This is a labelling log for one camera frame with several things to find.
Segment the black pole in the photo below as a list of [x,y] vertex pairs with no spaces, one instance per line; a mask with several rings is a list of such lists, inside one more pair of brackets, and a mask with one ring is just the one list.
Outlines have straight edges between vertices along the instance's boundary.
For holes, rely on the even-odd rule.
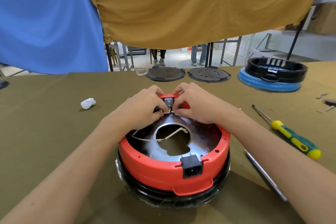
[[211,45],[210,45],[209,67],[211,67],[211,62],[212,62],[212,50],[213,50],[213,42],[211,42]]
[[210,44],[211,44],[211,43],[208,43],[208,46],[207,46],[207,54],[205,55],[205,67],[208,67],[208,59],[209,59]]
[[295,46],[295,44],[296,44],[297,37],[299,36],[300,31],[302,30],[303,25],[305,24],[305,21],[306,21],[306,19],[307,19],[307,16],[308,16],[308,14],[306,14],[306,16],[305,16],[304,19],[300,22],[299,27],[298,27],[297,30],[296,30],[296,33],[295,33],[295,36],[294,36],[294,39],[293,39],[291,48],[289,49],[289,52],[288,52],[288,55],[287,55],[287,60],[289,60],[289,58],[290,58],[291,55],[292,55],[294,46]]
[[111,52],[110,52],[110,45],[105,44],[106,46],[106,53],[107,53],[107,58],[108,58],[108,64],[110,65],[110,70],[113,72],[113,65],[112,65],[112,60],[111,60]]

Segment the screwdriver handle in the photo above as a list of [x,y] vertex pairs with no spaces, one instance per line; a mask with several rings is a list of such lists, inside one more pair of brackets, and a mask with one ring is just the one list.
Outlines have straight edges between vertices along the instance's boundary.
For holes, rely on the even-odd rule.
[[289,144],[301,151],[303,154],[307,155],[309,158],[316,160],[321,157],[321,150],[313,144],[313,142],[295,133],[292,129],[286,127],[281,121],[272,121],[271,127],[283,134]]

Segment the crumpled white tissue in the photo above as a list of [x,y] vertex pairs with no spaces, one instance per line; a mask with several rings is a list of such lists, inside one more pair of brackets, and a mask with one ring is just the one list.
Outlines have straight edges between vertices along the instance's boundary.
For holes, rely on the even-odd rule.
[[96,104],[96,101],[93,98],[88,98],[87,100],[84,100],[81,103],[81,106],[83,107],[83,109],[87,110],[95,104]]

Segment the blue base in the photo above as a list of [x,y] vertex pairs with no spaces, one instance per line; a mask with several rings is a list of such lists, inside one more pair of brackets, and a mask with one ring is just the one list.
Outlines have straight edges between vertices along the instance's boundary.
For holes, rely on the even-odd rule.
[[301,87],[300,82],[296,83],[266,82],[262,79],[247,74],[245,72],[245,67],[240,69],[238,79],[247,85],[271,91],[283,91],[283,92],[296,91]]

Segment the circular opening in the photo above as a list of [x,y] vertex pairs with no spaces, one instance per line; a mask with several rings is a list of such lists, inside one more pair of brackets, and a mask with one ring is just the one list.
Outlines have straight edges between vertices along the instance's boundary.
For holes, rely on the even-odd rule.
[[[168,124],[162,126],[158,129],[156,133],[156,139],[166,138],[170,134],[174,133],[179,128],[184,128],[184,126],[178,124]],[[185,133],[183,131],[178,131],[173,136],[169,137],[166,140],[158,142],[161,148],[167,151],[169,156],[179,156],[186,154],[190,151],[188,147],[190,141],[190,133]]]

